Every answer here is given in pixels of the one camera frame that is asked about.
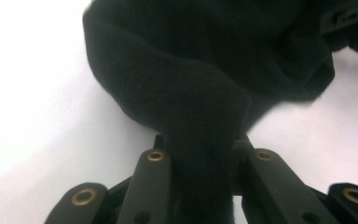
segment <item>black bracket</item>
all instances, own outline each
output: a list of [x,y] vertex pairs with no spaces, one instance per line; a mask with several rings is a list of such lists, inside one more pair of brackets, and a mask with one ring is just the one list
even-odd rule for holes
[[321,18],[320,33],[328,35],[358,23],[358,0],[339,4]]
[[[306,186],[283,159],[248,140],[234,142],[233,192],[242,195],[250,224],[358,224],[358,186],[334,184],[328,194]],[[70,189],[49,214],[46,224],[172,223],[172,162],[156,137],[132,177],[108,190],[85,183]]]

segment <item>white surface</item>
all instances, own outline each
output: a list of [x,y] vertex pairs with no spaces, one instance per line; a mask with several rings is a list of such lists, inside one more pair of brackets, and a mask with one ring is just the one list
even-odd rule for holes
[[[81,15],[89,1],[0,1],[0,223],[43,223],[71,187],[130,176],[154,132],[94,80]],[[312,105],[282,105],[251,130],[308,185],[358,184],[358,55]],[[242,223],[241,208],[238,223]]]

